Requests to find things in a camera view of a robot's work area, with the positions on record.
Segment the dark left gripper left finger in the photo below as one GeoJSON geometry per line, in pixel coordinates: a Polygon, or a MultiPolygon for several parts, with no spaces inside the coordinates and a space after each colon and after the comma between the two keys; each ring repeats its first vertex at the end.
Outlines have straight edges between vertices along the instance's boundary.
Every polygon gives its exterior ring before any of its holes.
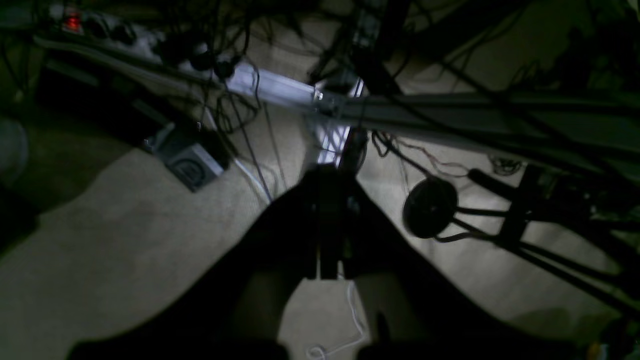
{"type": "Polygon", "coordinates": [[[69,360],[222,360],[285,356],[282,317],[301,280],[315,271],[313,201],[326,174],[311,167],[192,287],[150,319],[82,341],[69,360]]]}

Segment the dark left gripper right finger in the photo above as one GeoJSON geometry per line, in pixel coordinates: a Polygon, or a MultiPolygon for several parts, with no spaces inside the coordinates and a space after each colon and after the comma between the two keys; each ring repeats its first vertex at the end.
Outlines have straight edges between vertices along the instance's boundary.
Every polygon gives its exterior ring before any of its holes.
{"type": "Polygon", "coordinates": [[[570,341],[510,326],[460,291],[402,236],[352,173],[330,171],[345,275],[374,331],[359,360],[571,360],[570,341]]]}

